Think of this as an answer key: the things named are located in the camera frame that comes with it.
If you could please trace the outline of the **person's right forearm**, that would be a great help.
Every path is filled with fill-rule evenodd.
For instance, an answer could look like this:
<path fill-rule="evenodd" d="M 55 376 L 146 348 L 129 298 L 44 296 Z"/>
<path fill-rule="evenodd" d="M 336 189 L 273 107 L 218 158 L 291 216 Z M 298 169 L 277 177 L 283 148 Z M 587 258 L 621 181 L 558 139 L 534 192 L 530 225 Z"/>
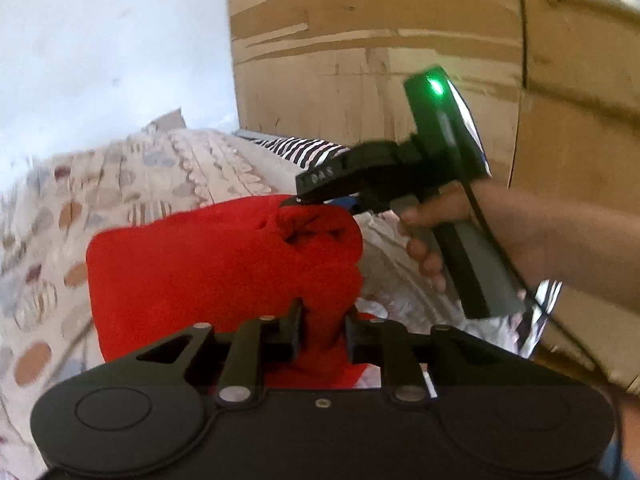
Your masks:
<path fill-rule="evenodd" d="M 537 200 L 523 210 L 529 281 L 551 278 L 639 312 L 639 217 L 585 204 Z"/>

